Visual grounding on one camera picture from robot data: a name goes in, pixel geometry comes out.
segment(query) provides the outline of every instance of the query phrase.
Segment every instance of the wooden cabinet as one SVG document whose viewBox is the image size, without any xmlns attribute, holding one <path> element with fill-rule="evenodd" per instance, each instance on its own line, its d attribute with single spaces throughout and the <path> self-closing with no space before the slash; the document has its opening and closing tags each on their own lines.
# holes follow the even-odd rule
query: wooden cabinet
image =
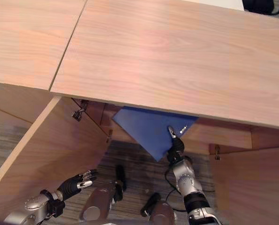
<svg viewBox="0 0 279 225">
<path fill-rule="evenodd" d="M 0 168 L 0 220 L 42 189 L 96 168 L 108 146 L 106 133 L 70 98 L 54 97 Z"/>
</svg>

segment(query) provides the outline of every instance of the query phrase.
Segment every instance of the tabletop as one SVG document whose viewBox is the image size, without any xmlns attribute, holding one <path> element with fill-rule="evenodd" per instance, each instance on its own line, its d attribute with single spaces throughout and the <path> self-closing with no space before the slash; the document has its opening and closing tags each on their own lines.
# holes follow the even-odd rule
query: tabletop
<svg viewBox="0 0 279 225">
<path fill-rule="evenodd" d="M 182 0 L 88 1 L 51 91 L 279 128 L 279 19 Z"/>
</svg>

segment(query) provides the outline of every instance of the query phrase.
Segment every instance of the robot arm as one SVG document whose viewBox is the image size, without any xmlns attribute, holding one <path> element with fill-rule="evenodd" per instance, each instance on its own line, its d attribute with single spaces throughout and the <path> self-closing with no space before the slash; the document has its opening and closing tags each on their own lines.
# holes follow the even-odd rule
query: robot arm
<svg viewBox="0 0 279 225">
<path fill-rule="evenodd" d="M 37 225 L 52 216 L 60 216 L 65 208 L 64 201 L 91 186 L 96 174 L 96 170 L 78 174 L 64 181 L 53 193 L 42 190 L 38 196 L 28 199 L 20 210 L 10 213 L 4 222 L 14 225 Z"/>
<path fill-rule="evenodd" d="M 196 179 L 191 162 L 182 156 L 184 144 L 177 137 L 172 127 L 168 127 L 173 146 L 168 151 L 167 159 L 176 177 L 176 188 L 181 193 L 190 225 L 218 224 L 221 222 L 214 215 L 200 182 Z"/>
</svg>

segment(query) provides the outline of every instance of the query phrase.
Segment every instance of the robotic hand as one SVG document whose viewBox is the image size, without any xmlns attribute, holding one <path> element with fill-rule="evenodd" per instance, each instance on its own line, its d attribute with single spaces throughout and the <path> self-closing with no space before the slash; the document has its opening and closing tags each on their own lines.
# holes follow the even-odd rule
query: robotic hand
<svg viewBox="0 0 279 225">
<path fill-rule="evenodd" d="M 37 225 L 52 216 L 60 216 L 65 208 L 64 201 L 91 186 L 97 178 L 96 174 L 97 170 L 88 170 L 67 179 L 53 193 L 42 190 L 38 196 L 28 199 L 21 210 L 10 213 L 4 222 L 14 225 Z"/>
<path fill-rule="evenodd" d="M 173 146 L 168 151 L 167 159 L 170 162 L 170 169 L 176 177 L 176 188 L 184 199 L 186 211 L 189 216 L 190 225 L 222 225 L 214 215 L 200 182 L 196 179 L 190 158 L 182 156 L 184 143 L 177 137 L 172 127 L 168 127 L 173 140 Z"/>
</svg>

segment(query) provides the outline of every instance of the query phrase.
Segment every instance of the black cable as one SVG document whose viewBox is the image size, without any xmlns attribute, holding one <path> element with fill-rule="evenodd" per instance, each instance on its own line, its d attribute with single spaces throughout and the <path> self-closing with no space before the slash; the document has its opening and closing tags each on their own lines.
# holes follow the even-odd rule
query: black cable
<svg viewBox="0 0 279 225">
<path fill-rule="evenodd" d="M 166 196 L 166 202 L 168 203 L 168 197 L 169 195 L 174 192 L 175 189 L 171 190 L 170 193 L 168 193 L 168 195 Z M 174 211 L 177 211 L 177 212 L 187 212 L 186 210 L 179 210 L 179 209 L 175 209 L 175 208 L 172 208 Z"/>
<path fill-rule="evenodd" d="M 167 179 L 167 174 L 170 172 L 171 168 L 168 168 L 168 170 L 164 173 L 164 178 L 165 180 L 168 182 L 168 184 L 181 195 L 181 192 L 173 185 L 171 184 L 171 182 L 169 182 L 169 180 Z"/>
<path fill-rule="evenodd" d="M 165 178 L 165 180 L 168 182 L 168 184 L 173 188 L 169 193 L 168 193 L 168 195 L 166 196 L 166 202 L 168 203 L 168 198 L 169 198 L 169 195 L 172 193 L 172 192 L 174 192 L 174 191 L 177 191 L 180 195 L 181 195 L 181 192 L 167 179 L 167 175 L 168 175 L 168 173 L 170 172 L 170 170 L 171 170 L 171 167 L 170 168 L 168 168 L 168 170 L 164 173 L 164 178 Z M 186 210 L 179 210 L 179 209 L 175 209 L 175 208 L 173 208 L 173 210 L 174 211 L 177 211 L 177 212 L 187 212 Z"/>
</svg>

